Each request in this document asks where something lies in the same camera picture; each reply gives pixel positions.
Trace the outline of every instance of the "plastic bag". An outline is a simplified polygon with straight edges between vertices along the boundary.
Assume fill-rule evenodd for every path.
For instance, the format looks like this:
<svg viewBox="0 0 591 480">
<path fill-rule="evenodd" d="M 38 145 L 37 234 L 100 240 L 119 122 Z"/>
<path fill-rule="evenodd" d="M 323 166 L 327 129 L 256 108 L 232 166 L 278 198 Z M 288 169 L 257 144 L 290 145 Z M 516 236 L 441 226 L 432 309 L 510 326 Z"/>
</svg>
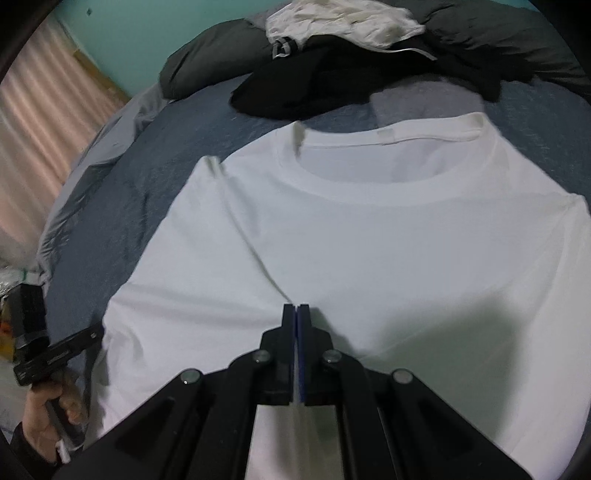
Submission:
<svg viewBox="0 0 591 480">
<path fill-rule="evenodd" d="M 8 291 L 23 283 L 27 279 L 27 270 L 7 267 L 0 269 L 0 297 L 6 295 Z"/>
</svg>

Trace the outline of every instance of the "black sleeve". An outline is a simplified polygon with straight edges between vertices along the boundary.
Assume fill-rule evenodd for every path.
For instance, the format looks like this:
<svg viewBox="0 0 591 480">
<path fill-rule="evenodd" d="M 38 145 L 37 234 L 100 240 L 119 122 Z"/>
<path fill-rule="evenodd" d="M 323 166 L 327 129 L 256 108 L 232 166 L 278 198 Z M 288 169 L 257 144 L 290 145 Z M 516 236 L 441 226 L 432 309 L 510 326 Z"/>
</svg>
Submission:
<svg viewBox="0 0 591 480">
<path fill-rule="evenodd" d="M 10 447 L 35 480 L 51 480 L 57 469 L 61 467 L 59 456 L 57 463 L 49 463 L 29 445 L 22 432 L 22 423 L 19 423 L 14 431 Z"/>
</svg>

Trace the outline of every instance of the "gray bed sheet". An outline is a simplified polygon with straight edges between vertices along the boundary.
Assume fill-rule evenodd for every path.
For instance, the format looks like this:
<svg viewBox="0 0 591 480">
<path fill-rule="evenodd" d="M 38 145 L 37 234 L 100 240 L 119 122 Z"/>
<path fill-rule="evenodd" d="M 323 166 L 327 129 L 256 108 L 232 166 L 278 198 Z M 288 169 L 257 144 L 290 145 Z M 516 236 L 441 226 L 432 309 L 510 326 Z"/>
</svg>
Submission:
<svg viewBox="0 0 591 480">
<path fill-rule="evenodd" d="M 236 113 L 228 104 L 244 77 L 167 105 L 104 178 L 79 215 L 48 289 L 47 323 L 61 338 L 99 321 L 203 155 L 228 155 L 286 122 Z M 486 113 L 503 135 L 566 190 L 591 199 L 591 106 L 560 86 L 504 83 Z M 376 128 L 369 104 L 306 122 L 327 132 Z M 72 367 L 89 377 L 96 352 Z"/>
<path fill-rule="evenodd" d="M 43 282 L 51 280 L 61 248 L 101 181 L 167 104 L 159 84 L 136 95 L 109 119 L 74 162 L 39 240 L 37 262 Z"/>
</svg>

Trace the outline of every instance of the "curtain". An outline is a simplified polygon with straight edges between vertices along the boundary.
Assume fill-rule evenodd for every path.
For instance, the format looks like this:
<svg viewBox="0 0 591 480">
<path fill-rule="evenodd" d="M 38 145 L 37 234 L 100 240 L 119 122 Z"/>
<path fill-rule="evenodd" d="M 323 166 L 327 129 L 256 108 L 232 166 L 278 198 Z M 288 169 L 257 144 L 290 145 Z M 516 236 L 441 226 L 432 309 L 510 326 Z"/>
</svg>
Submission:
<svg viewBox="0 0 591 480">
<path fill-rule="evenodd" d="M 30 268 L 70 165 L 122 102 L 73 57 L 48 17 L 0 84 L 0 264 Z"/>
</svg>

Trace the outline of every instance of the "gray fabric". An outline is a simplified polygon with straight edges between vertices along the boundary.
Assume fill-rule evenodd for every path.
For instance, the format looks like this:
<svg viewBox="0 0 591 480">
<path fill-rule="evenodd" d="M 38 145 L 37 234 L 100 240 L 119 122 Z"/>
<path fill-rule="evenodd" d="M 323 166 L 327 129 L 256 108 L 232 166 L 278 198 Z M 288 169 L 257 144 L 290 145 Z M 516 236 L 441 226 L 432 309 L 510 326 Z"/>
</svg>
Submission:
<svg viewBox="0 0 591 480">
<path fill-rule="evenodd" d="M 271 61 L 272 46 L 245 19 L 214 25 L 173 53 L 160 72 L 165 98 L 182 99 Z"/>
<path fill-rule="evenodd" d="M 385 0 L 408 8 L 443 41 L 467 48 L 489 45 L 526 59 L 543 80 L 591 101 L 591 80 L 544 15 L 491 0 Z"/>
<path fill-rule="evenodd" d="M 369 97 L 378 125 L 417 118 L 445 118 L 483 112 L 482 97 L 433 74 L 409 77 Z"/>
<path fill-rule="evenodd" d="M 157 84 L 136 95 L 109 119 L 73 164 L 39 240 L 37 262 L 43 281 L 51 279 L 62 247 L 101 181 L 167 103 Z"/>
</svg>

